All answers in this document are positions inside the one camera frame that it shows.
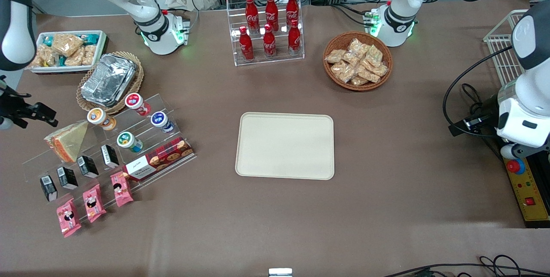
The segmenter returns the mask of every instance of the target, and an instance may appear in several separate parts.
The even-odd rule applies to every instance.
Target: clear acrylic stand
[[[260,20],[260,34],[250,34],[252,39],[252,46],[254,49],[254,60],[250,62],[244,61],[239,44],[239,27],[246,26],[245,7],[246,0],[227,0],[227,18],[229,21],[229,36],[231,37],[231,45],[233,48],[233,58],[235,60],[235,66],[241,66],[244,64],[263,64],[265,62],[284,61],[303,59],[305,57],[304,49],[304,25],[302,21],[302,3],[301,0],[296,0],[298,3],[298,29],[300,29],[300,47],[301,52],[298,56],[291,56],[288,53],[288,30],[287,27],[287,3],[288,0],[275,0],[277,9],[279,10],[279,31],[273,32],[275,35],[275,43],[277,48],[277,56],[270,60],[267,60],[263,52],[263,35],[265,29],[263,25],[266,21],[266,7],[267,0],[254,0],[256,7],[258,8],[258,18]]]
[[[82,194],[84,191],[88,191],[96,184],[100,184],[101,199],[104,207],[108,208],[109,206],[113,205],[115,203],[114,191],[110,181],[110,176],[112,174],[122,171],[122,167],[125,164],[134,161],[135,159],[147,154],[148,152],[154,152],[156,148],[163,146],[164,144],[175,138],[185,138],[181,133],[181,130],[177,126],[176,121],[174,120],[173,110],[171,110],[170,107],[163,101],[160,95],[154,95],[153,97],[147,99],[146,102],[151,105],[151,113],[149,113],[149,115],[147,115],[146,117],[140,116],[135,111],[127,109],[115,116],[116,127],[113,130],[105,131],[99,126],[95,126],[92,124],[88,125],[88,132],[86,132],[86,136],[84,137],[84,141],[82,142],[82,145],[80,147],[79,156],[85,155],[94,160],[94,164],[98,168],[100,174],[98,177],[94,179],[85,177],[80,172],[77,163],[65,163],[61,161],[59,157],[57,157],[53,150],[48,149],[42,154],[36,156],[35,158],[23,163],[25,181],[34,185],[36,192],[42,193],[40,177],[49,175],[52,178],[53,183],[55,184],[58,196],[55,201],[51,202],[48,202],[46,199],[44,199],[45,205],[47,207],[51,207],[52,210],[54,210],[55,208],[63,205],[69,199],[74,198],[77,216],[79,216],[81,222],[88,220],[88,218],[86,218],[86,209],[84,207]],[[150,123],[151,114],[156,111],[163,111],[167,114],[167,117],[174,124],[174,129],[172,132],[165,134],[161,132],[160,128],[154,127]],[[130,151],[129,149],[121,148],[116,144],[116,138],[118,137],[118,134],[124,131],[131,132],[136,138],[139,138],[143,142],[144,148],[142,151],[140,151],[139,153],[135,153]],[[115,169],[111,169],[104,164],[103,156],[101,153],[101,146],[104,144],[113,147],[116,151],[116,156],[120,165]],[[170,173],[181,165],[189,162],[190,160],[193,160],[194,158],[196,158],[196,155],[193,152],[190,155],[181,158],[177,162],[170,164],[161,171],[154,173],[149,177],[146,177],[142,181],[129,180],[132,194],[136,193],[150,183],[155,182],[157,179]],[[76,180],[78,182],[78,187],[76,189],[65,189],[59,184],[59,178],[57,177],[57,168],[61,166],[64,166],[67,169],[71,169],[74,171]]]

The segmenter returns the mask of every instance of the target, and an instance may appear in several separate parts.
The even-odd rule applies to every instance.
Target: red bottle
[[[248,29],[250,34],[260,33],[260,21],[258,19],[258,9],[254,4],[254,0],[246,0],[246,22],[248,23]]]
[[[298,3],[296,0],[288,0],[287,3],[287,27],[290,27],[290,21],[298,19]]]
[[[246,27],[239,27],[241,36],[239,37],[239,43],[241,45],[242,57],[245,62],[250,62],[254,60],[254,49],[252,48],[252,39],[246,34]]]
[[[266,59],[271,60],[277,56],[277,49],[275,48],[275,36],[273,35],[270,24],[265,24],[263,28],[266,29],[266,34],[263,35],[263,51],[266,54]]]
[[[298,19],[292,19],[290,31],[288,32],[288,54],[298,56],[300,54],[300,30],[298,29]]]
[[[273,31],[279,31],[279,9],[275,5],[275,0],[267,0],[266,20],[273,28]]]

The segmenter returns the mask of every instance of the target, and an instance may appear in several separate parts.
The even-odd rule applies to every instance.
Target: brown table surface
[[[136,54],[140,93],[161,93],[198,158],[143,189],[70,238],[55,208],[25,183],[21,163],[47,149],[53,128],[31,121],[2,132],[0,256],[4,275],[382,276],[433,263],[506,253],[550,270],[550,230],[525,229],[507,175],[479,139],[453,138],[441,111],[460,72],[487,55],[483,36],[528,0],[424,5],[399,48],[391,78],[355,93],[324,73],[322,52],[360,29],[330,7],[305,7],[305,60],[234,67],[225,11],[204,12],[190,45],[154,55],[130,17],[39,16],[39,31],[100,29],[108,51]],[[489,97],[499,87],[483,64],[465,81]],[[82,75],[25,72],[18,89],[57,110],[59,126],[83,119]],[[336,173],[329,181],[240,177],[239,119],[247,111],[326,114],[334,119]],[[466,115],[458,89],[453,119]]]

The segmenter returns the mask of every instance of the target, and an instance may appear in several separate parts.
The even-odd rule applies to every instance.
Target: woven bread basket
[[[126,58],[136,63],[137,71],[134,74],[134,78],[129,84],[129,88],[126,94],[138,92],[139,88],[141,87],[141,82],[143,81],[144,75],[143,67],[141,66],[141,62],[139,61],[139,59],[134,54],[130,54],[129,52],[113,52],[112,54],[122,58]],[[94,65],[94,67],[90,71],[88,71],[88,73],[86,73],[84,78],[80,81],[80,85],[78,85],[78,88],[76,89],[76,102],[85,111],[89,111],[94,107],[99,107],[103,109],[105,113],[110,115],[120,112],[126,106],[124,103],[125,97],[122,97],[122,99],[120,99],[120,101],[118,101],[118,103],[116,103],[113,107],[104,107],[100,104],[90,102],[82,97],[82,85],[84,85],[84,83],[90,78],[90,76],[92,76],[92,73],[94,73],[95,69],[96,66]]]
[[[388,72],[381,77],[378,83],[368,82],[360,86],[346,84],[340,81],[340,79],[336,78],[336,75],[334,75],[332,70],[330,70],[330,67],[332,66],[332,64],[329,64],[324,59],[326,56],[330,54],[330,52],[332,52],[335,49],[348,50],[348,46],[351,43],[351,40],[353,40],[354,38],[357,38],[357,40],[360,40],[363,44],[374,45],[380,50],[380,52],[382,52],[383,54],[382,61],[388,67]],[[332,40],[330,40],[330,42],[328,42],[327,47],[324,49],[323,65],[324,65],[324,71],[326,71],[328,77],[330,77],[333,81],[335,81],[336,84],[354,91],[369,91],[379,87],[380,85],[385,83],[385,81],[388,80],[389,76],[391,75],[391,70],[393,69],[393,59],[391,58],[391,52],[389,52],[389,48],[385,46],[385,44],[381,40],[371,36],[369,33],[366,33],[366,32],[348,31],[337,35]]]

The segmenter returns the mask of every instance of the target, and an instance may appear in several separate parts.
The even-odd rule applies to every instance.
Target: pink snack package
[[[110,181],[113,183],[114,198],[118,207],[134,200],[130,194],[130,185],[124,176],[124,172],[111,175]]]
[[[101,215],[106,213],[103,203],[101,202],[99,184],[84,192],[82,194],[82,199],[84,199],[84,203],[86,204],[86,214],[90,222],[94,222],[97,218],[100,218]]]
[[[76,207],[73,201],[74,198],[57,208],[57,217],[59,218],[63,237],[73,234],[80,228],[80,220],[78,220],[78,216],[76,215]]]

